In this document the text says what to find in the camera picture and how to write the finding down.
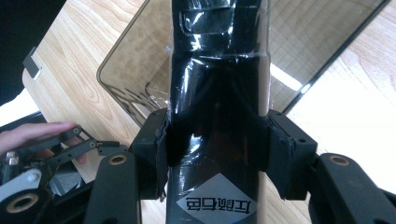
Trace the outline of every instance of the diamond-shaped label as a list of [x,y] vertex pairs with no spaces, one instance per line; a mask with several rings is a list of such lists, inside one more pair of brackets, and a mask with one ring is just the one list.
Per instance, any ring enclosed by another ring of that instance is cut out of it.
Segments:
[[257,203],[222,174],[213,176],[177,204],[205,224],[235,223],[257,210]]

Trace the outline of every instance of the black bottle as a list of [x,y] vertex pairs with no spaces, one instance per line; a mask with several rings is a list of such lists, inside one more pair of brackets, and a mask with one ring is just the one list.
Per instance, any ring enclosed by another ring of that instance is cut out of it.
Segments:
[[166,223],[257,223],[267,0],[173,0]]

